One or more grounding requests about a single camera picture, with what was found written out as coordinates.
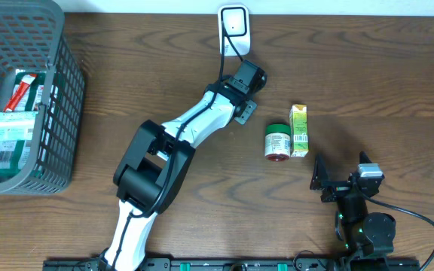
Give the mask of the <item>white barcode scanner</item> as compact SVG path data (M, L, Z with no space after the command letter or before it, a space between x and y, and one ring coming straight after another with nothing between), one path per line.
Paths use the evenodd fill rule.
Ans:
M244 5L224 5L218 11L219 52L224 50L224 56L237 56L229 40L222 33L225 28L232 44L241 56L250 52L251 36L249 10Z

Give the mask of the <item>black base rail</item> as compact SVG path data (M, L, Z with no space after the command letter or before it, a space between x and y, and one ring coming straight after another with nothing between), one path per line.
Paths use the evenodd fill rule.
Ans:
M110 270L103 260L46 260L43 271L105 271ZM319 271L343 270L336 260L300 257L296 260L171 260L148 258L137 268L141 271ZM354 260L350 270L415 271L420 269L417 260L377 259Z

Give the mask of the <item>red white snack packet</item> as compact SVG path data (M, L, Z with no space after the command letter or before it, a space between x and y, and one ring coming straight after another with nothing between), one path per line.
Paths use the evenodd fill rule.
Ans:
M33 81L38 77L37 74L31 73L24 75L18 85L17 91L12 95L9 102L5 106L3 112L12 112L19 104L20 100L24 97L26 92L30 89Z

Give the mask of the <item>white teal snack packet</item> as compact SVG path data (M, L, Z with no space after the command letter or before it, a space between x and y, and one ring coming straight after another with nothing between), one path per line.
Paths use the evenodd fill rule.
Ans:
M0 112L0 142L32 139L37 111Z

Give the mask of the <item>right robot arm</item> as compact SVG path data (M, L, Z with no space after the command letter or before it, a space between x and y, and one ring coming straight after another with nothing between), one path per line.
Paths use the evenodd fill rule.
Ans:
M324 160L316 156L310 189L322 192L322 202L337 204L335 233L347 245L347 253L329 260L327 270L388 269L386 256L394 250L396 220L386 213L370 213L366 204L368 198L379 193L383 180L379 165L363 151L357 170L346 181L331 180Z

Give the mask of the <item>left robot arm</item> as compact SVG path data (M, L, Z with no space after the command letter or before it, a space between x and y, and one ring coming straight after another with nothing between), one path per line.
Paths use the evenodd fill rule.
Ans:
M141 265L154 220L176 198L196 147L232 120L245 123L256 107L253 96L264 86L244 86L227 76L208 85L203 98L180 117L161 125L147 120L138 128L114 173L119 219L101 269Z

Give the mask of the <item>grey plastic mesh basket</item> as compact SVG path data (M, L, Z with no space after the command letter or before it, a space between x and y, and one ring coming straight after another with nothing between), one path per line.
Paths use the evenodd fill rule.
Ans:
M65 17L53 1L0 1L0 111L24 73L38 74L39 101L26 165L0 178L0 194L49 195L66 189L78 143L84 76L63 34Z

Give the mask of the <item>green lid spice jar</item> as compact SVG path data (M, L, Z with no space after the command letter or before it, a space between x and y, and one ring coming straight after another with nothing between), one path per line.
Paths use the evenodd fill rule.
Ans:
M264 137L264 156L267 160L281 162L290 158L290 126L271 124L266 127Z

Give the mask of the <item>green juice carton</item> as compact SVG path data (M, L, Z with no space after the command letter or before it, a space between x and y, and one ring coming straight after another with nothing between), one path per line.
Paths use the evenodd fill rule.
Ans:
M309 151L307 106L294 104L289 112L292 157L305 157Z

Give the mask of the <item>green white barcode packet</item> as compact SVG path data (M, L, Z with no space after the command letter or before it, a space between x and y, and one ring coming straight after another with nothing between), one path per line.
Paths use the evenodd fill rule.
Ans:
M26 165L31 141L0 142L0 178L12 178Z

